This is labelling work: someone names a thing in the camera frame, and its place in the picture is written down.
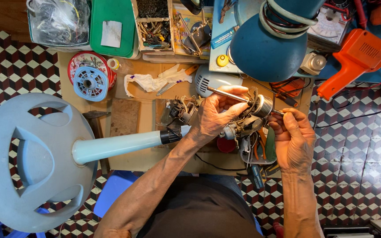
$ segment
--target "hand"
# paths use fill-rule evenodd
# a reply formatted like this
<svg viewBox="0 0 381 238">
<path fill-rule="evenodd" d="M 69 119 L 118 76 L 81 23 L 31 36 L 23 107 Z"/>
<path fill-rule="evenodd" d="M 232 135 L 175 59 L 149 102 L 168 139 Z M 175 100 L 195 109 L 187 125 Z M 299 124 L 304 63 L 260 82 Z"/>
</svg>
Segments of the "hand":
<svg viewBox="0 0 381 238">
<path fill-rule="evenodd" d="M 276 155 L 282 173 L 306 175 L 311 171 L 315 132 L 307 116 L 294 109 L 283 109 L 285 115 L 268 116 L 276 134 Z"/>
<path fill-rule="evenodd" d="M 247 99 L 244 95 L 248 92 L 246 87 L 221 86 L 218 89 Z M 188 134 L 193 136 L 193 139 L 202 147 L 218 136 L 227 123 L 231 122 L 247 108 L 248 104 L 245 102 L 239 102 L 230 97 L 213 93 L 202 102 L 198 109 L 198 120 L 192 125 Z"/>
</svg>

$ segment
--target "forearm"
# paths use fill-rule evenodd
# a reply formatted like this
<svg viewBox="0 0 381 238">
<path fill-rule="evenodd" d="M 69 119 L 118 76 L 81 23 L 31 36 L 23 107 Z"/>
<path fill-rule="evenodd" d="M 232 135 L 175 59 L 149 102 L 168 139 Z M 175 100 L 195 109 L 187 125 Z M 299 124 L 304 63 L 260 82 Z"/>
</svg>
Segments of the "forearm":
<svg viewBox="0 0 381 238">
<path fill-rule="evenodd" d="M 98 225 L 95 237 L 124 237 L 115 231 L 139 232 L 178 173 L 198 151 L 197 138 L 185 136 L 172 151 L 136 180 L 112 204 Z"/>
<path fill-rule="evenodd" d="M 284 238 L 324 238 L 311 176 L 282 173 L 282 184 Z"/>
</svg>

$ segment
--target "clear plastic bag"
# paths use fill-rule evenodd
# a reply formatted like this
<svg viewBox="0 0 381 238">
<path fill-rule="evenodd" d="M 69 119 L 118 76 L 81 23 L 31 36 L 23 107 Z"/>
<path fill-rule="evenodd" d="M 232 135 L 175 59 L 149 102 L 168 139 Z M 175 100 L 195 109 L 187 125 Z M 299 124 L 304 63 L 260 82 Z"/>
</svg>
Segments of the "clear plastic bag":
<svg viewBox="0 0 381 238">
<path fill-rule="evenodd" d="M 86 0 L 34 0 L 30 18 L 35 42 L 51 45 L 86 43 L 90 9 Z"/>
</svg>

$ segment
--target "white cloth rag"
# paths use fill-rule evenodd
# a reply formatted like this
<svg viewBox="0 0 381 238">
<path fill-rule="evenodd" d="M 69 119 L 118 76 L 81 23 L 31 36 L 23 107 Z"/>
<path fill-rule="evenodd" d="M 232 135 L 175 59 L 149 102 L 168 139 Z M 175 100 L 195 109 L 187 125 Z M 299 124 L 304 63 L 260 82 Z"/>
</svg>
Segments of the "white cloth rag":
<svg viewBox="0 0 381 238">
<path fill-rule="evenodd" d="M 157 92 L 167 83 L 180 83 L 188 81 L 192 83 L 192 76 L 185 73 L 185 69 L 177 72 L 179 64 L 176 64 L 170 69 L 160 73 L 158 78 L 152 78 L 150 74 L 128 74 L 124 77 L 124 90 L 129 97 L 135 97 L 127 90 L 127 85 L 130 82 L 138 83 L 147 92 Z"/>
</svg>

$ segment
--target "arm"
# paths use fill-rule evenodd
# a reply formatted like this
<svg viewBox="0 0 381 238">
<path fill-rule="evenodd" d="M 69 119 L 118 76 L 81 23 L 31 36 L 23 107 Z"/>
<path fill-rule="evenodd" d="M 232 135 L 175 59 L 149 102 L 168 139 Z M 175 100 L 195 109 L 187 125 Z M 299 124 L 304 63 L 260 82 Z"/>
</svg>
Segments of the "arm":
<svg viewBox="0 0 381 238">
<path fill-rule="evenodd" d="M 311 178 L 315 132 L 305 114 L 283 109 L 284 117 L 270 116 L 276 134 L 277 160 L 282 172 L 284 237 L 324 238 L 318 220 L 317 200 Z"/>
<path fill-rule="evenodd" d="M 223 86 L 220 89 L 240 97 L 248 91 L 248 88 L 240 86 Z M 95 238 L 136 235 L 189 159 L 248 107 L 246 103 L 235 103 L 237 101 L 217 94 L 206 98 L 198 110 L 196 125 L 166 157 L 117 198 L 99 223 Z"/>
</svg>

